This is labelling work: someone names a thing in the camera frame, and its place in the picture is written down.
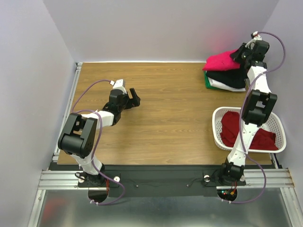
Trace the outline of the pink t shirt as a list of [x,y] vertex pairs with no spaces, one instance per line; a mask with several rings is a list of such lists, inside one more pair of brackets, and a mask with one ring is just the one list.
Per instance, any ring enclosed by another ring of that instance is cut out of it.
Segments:
[[235,62],[230,55],[237,50],[225,51],[207,58],[203,71],[227,71],[240,68],[240,64]]

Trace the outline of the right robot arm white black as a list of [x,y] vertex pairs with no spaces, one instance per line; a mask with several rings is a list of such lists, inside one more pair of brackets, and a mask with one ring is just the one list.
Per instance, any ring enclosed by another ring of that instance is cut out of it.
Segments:
[[249,44],[243,43],[231,54],[232,59],[246,70],[249,88],[240,110],[237,139],[218,174],[219,182],[223,185],[244,180],[246,157],[253,138],[269,119],[277,101],[277,95],[268,87],[267,65],[263,62],[268,50],[268,42],[255,40]]

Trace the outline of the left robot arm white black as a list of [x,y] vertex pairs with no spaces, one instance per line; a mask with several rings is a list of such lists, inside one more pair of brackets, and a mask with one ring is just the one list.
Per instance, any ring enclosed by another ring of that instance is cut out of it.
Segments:
[[96,131],[102,133],[104,127],[114,126],[121,118],[123,110],[138,107],[140,97],[134,88],[128,93],[114,88],[109,95],[109,101],[102,110],[90,114],[71,113],[58,139],[58,148],[72,156],[83,172],[76,177],[79,183],[88,183],[91,186],[102,186],[105,182],[100,172],[105,167],[95,156],[94,151],[100,140],[95,140]]

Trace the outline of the folded black t shirt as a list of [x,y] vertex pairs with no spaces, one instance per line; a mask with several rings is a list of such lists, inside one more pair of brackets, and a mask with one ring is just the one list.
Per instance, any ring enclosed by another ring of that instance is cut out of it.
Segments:
[[221,82],[232,88],[245,88],[245,79],[247,78],[247,71],[243,66],[239,69],[227,71],[206,71],[206,76],[215,81]]

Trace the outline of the folded white t shirt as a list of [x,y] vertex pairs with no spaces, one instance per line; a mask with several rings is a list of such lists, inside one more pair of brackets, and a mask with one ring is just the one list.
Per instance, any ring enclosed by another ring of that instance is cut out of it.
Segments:
[[209,80],[210,86],[215,87],[215,88],[219,88],[219,89],[222,89],[222,90],[228,90],[228,91],[231,91],[231,92],[245,92],[246,91],[245,88],[233,88],[233,87],[230,87],[230,86],[228,86],[228,85],[226,85],[222,82],[213,80],[211,78],[209,78],[208,80]]

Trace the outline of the folded green t shirt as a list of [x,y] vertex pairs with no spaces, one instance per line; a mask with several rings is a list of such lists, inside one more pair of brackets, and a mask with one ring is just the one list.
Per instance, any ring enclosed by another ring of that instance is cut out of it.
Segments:
[[205,87],[207,89],[216,89],[215,87],[211,86],[211,84],[209,82],[209,78],[206,75],[206,71],[204,71],[204,78],[205,78]]

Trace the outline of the white plastic laundry basket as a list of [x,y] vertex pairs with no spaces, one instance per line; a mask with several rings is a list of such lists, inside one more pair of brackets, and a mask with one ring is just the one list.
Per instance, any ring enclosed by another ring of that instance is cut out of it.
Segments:
[[[233,146],[226,146],[222,139],[220,133],[222,132],[222,118],[226,112],[237,112],[240,113],[240,107],[218,107],[214,110],[212,114],[212,129],[214,135],[214,142],[216,146],[222,150],[231,151]],[[279,117],[275,113],[271,113],[269,119],[264,123],[261,128],[263,130],[272,132],[276,135],[275,146],[277,150],[260,150],[260,149],[249,149],[249,152],[254,153],[280,153],[286,148],[286,136],[283,125]]]

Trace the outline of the dark red t shirt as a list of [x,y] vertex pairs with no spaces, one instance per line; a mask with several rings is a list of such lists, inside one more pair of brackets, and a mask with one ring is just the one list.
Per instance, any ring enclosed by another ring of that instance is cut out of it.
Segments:
[[[220,133],[223,144],[233,147],[239,133],[239,113],[228,111],[224,114],[222,123],[222,132]],[[253,138],[250,149],[256,150],[278,150],[275,145],[276,134],[260,128]]]

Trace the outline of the left aluminium rail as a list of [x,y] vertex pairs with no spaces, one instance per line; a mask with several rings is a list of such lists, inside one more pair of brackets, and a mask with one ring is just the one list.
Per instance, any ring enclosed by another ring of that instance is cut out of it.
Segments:
[[75,63],[75,65],[76,65],[75,74],[74,74],[73,81],[72,81],[72,84],[71,84],[71,90],[70,90],[69,97],[68,97],[68,100],[67,100],[67,105],[66,105],[66,108],[65,108],[65,111],[64,111],[64,114],[63,114],[62,124],[61,124],[61,127],[59,129],[58,138],[57,138],[57,141],[55,142],[55,147],[54,147],[51,163],[57,163],[58,158],[59,158],[60,149],[58,148],[58,145],[57,145],[58,139],[59,139],[61,131],[64,127],[64,124],[65,124],[65,122],[68,118],[68,115],[70,113],[70,110],[71,110],[74,94],[75,94],[75,91],[76,91],[76,87],[77,87],[77,84],[78,84],[78,80],[79,80],[79,77],[80,77],[80,72],[81,72],[81,68],[82,68],[83,63],[82,62],[77,62],[77,63]]

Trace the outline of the aluminium rail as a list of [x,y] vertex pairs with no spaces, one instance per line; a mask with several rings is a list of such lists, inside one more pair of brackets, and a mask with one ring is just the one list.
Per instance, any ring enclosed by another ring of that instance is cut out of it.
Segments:
[[77,63],[75,63],[75,65],[76,65],[75,74],[74,74],[73,81],[72,81],[72,84],[71,84],[71,90],[70,90],[69,97],[68,97],[68,100],[67,100],[67,105],[66,105],[66,108],[65,108],[65,111],[64,111],[64,114],[63,114],[62,124],[61,124],[61,127],[59,129],[58,138],[57,138],[57,141],[55,142],[55,147],[54,147],[51,163],[57,163],[58,158],[59,158],[60,149],[58,148],[58,145],[57,145],[58,139],[59,139],[61,131],[64,127],[64,124],[65,124],[65,122],[68,118],[68,115],[70,113],[70,110],[71,110],[74,94],[75,94],[75,91],[76,91],[76,87],[77,87],[77,84],[78,84],[78,80],[79,80],[79,77],[80,77],[80,72],[81,72],[81,68],[82,68],[83,63],[82,62],[77,62]]
[[[266,188],[294,188],[294,183],[288,169],[265,169]],[[40,190],[105,190],[105,187],[79,187],[75,171],[43,171],[40,176],[38,189]],[[244,186],[237,184],[238,189],[262,188],[264,176],[259,169],[244,171]]]

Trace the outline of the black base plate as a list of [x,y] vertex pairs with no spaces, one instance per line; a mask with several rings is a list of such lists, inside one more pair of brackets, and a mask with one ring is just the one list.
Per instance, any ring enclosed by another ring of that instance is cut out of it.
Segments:
[[88,189],[94,200],[104,198],[217,196],[223,187],[225,195],[245,182],[224,177],[220,166],[214,165],[109,165],[103,175],[77,172],[78,186]]

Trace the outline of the front aluminium rail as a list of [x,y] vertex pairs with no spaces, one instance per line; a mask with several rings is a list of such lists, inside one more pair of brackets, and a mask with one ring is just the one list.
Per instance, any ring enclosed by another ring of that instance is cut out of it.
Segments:
[[[266,188],[294,188],[294,183],[288,169],[265,169]],[[75,171],[43,171],[40,176],[38,189],[40,190],[105,190],[105,187],[79,187]],[[264,176],[259,169],[244,171],[244,186],[237,184],[238,189],[262,188]]]

